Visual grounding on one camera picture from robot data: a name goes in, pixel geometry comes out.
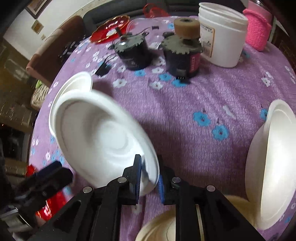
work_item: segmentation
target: table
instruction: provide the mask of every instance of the table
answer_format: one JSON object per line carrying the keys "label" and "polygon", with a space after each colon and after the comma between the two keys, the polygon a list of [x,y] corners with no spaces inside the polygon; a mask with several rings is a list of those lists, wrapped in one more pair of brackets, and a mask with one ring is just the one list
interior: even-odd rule
{"label": "table", "polygon": [[[175,17],[135,19],[129,31],[138,33],[159,26],[146,37],[157,49],[164,31],[173,30]],[[112,96],[144,128],[164,163],[176,175],[196,186],[215,185],[224,194],[246,198],[244,169],[250,142],[266,120],[270,103],[283,99],[296,111],[295,73],[284,55],[268,43],[263,52],[247,44],[235,68],[225,69],[202,59],[200,70],[186,85],[169,75],[161,51],[154,50],[152,64],[129,71],[119,58],[112,59],[111,71],[94,75],[112,50],[110,43],[95,45],[87,39],[69,57],[53,82],[36,120],[30,151],[30,164],[38,169],[59,160],[71,168],[49,133],[48,116],[61,86],[74,74],[88,71],[93,88]],[[69,200],[87,182],[74,170],[73,183],[63,192]],[[282,218],[268,230],[260,231],[266,240],[281,235],[295,213],[293,198]],[[142,197],[136,207],[122,209],[121,240],[134,240],[140,228],[167,210],[157,191]]]}

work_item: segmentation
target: small picture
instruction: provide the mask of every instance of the small picture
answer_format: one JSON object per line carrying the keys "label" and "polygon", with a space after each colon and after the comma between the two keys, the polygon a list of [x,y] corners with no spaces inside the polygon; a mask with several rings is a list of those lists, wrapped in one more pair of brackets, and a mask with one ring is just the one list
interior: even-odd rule
{"label": "small picture", "polygon": [[51,0],[33,0],[26,10],[32,15],[34,19],[37,19]]}

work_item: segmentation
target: brown chair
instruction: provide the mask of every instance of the brown chair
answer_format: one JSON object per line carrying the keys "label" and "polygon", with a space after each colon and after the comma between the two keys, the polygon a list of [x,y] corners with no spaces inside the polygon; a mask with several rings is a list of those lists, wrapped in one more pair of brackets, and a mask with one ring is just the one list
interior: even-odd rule
{"label": "brown chair", "polygon": [[74,16],[56,29],[39,47],[29,61],[26,71],[50,87],[62,68],[59,55],[70,42],[83,38],[84,25],[80,16]]}

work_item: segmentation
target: blue flower print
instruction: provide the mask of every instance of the blue flower print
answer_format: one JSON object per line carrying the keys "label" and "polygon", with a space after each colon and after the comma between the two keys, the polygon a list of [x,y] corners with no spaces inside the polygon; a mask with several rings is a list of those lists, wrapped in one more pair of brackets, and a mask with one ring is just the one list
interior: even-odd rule
{"label": "blue flower print", "polygon": [[198,123],[199,126],[208,126],[211,120],[207,117],[207,114],[202,112],[194,112],[193,119]]}
{"label": "blue flower print", "polygon": [[242,55],[246,58],[250,58],[250,55],[245,50],[242,50]]}
{"label": "blue flower print", "polygon": [[50,137],[50,143],[54,143],[55,142],[55,138],[53,136]]}
{"label": "blue flower print", "polygon": [[228,130],[225,125],[218,125],[213,130],[214,139],[222,141],[228,138]]}
{"label": "blue flower print", "polygon": [[285,223],[289,223],[291,221],[292,217],[288,217],[286,220],[285,220]]}
{"label": "blue flower print", "polygon": [[174,24],[173,23],[169,23],[168,24],[168,29],[174,29]]}
{"label": "blue flower print", "polygon": [[57,156],[55,154],[52,154],[52,161],[55,161],[57,159]]}
{"label": "blue flower print", "polygon": [[64,163],[65,163],[65,158],[64,158],[63,156],[60,156],[60,157],[59,157],[59,162],[60,162],[62,165],[64,165]]}
{"label": "blue flower print", "polygon": [[159,79],[162,80],[162,81],[168,82],[169,80],[172,79],[172,76],[169,75],[169,74],[160,74]]}
{"label": "blue flower print", "polygon": [[180,80],[174,80],[174,81],[172,82],[172,84],[173,84],[175,87],[177,87],[177,88],[187,86],[187,84],[185,84],[185,83],[181,83]]}
{"label": "blue flower print", "polygon": [[264,121],[266,121],[266,118],[267,118],[267,112],[268,110],[267,109],[262,109],[261,112],[260,112],[260,118]]}
{"label": "blue flower print", "polygon": [[72,194],[71,188],[69,186],[64,187],[63,192],[67,196]]}
{"label": "blue flower print", "polygon": [[134,75],[137,77],[143,77],[146,75],[146,72],[145,72],[145,70],[141,69],[141,70],[135,71]]}

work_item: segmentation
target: jar label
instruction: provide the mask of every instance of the jar label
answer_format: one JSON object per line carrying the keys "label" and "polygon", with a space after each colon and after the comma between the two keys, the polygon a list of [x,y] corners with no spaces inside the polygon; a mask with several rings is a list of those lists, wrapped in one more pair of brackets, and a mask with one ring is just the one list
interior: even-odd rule
{"label": "jar label", "polygon": [[215,29],[200,23],[200,38],[204,55],[212,57]]}
{"label": "jar label", "polygon": [[198,69],[200,65],[200,53],[195,55],[191,55],[190,57],[190,70],[189,72],[192,73]]}

